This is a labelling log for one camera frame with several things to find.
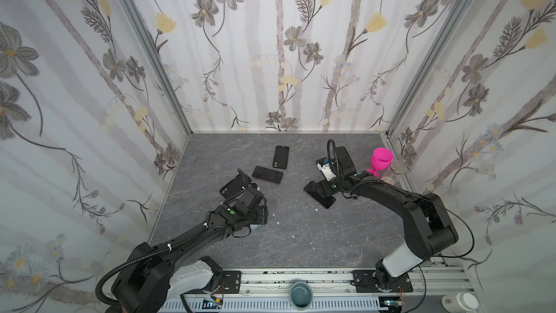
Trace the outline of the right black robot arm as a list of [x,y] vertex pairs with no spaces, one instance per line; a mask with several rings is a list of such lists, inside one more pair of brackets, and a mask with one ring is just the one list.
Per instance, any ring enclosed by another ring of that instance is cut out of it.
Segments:
[[330,139],[327,156],[317,161],[324,180],[311,181],[304,188],[326,209],[335,203],[335,194],[342,194],[345,199],[375,201],[401,218],[404,232],[401,245],[379,260],[367,278],[354,276],[356,288],[363,292],[406,291],[409,272],[458,242],[458,232],[451,220],[454,214],[438,195],[417,194],[383,180],[380,172],[393,159],[389,149],[375,149],[371,169],[359,172],[347,149]]

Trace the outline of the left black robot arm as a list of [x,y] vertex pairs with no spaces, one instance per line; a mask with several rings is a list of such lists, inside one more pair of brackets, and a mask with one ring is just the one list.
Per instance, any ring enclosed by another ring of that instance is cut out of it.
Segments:
[[268,215],[266,197],[248,186],[185,233],[155,246],[136,246],[126,262],[98,281],[96,298],[108,312],[157,312],[181,294],[213,291],[222,282],[222,268],[209,256],[194,263],[189,258],[213,243],[237,237],[243,229],[265,225]]

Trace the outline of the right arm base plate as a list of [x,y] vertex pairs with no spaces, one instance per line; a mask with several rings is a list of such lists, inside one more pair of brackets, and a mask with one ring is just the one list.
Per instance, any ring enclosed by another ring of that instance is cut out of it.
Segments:
[[402,294],[414,291],[408,274],[391,277],[385,270],[354,270],[352,285],[357,293]]

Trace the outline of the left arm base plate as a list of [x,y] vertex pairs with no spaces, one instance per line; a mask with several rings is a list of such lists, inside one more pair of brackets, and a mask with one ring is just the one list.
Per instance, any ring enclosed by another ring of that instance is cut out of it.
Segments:
[[237,270],[224,271],[218,279],[219,281],[216,283],[216,286],[210,291],[211,294],[227,295],[240,293],[242,272]]

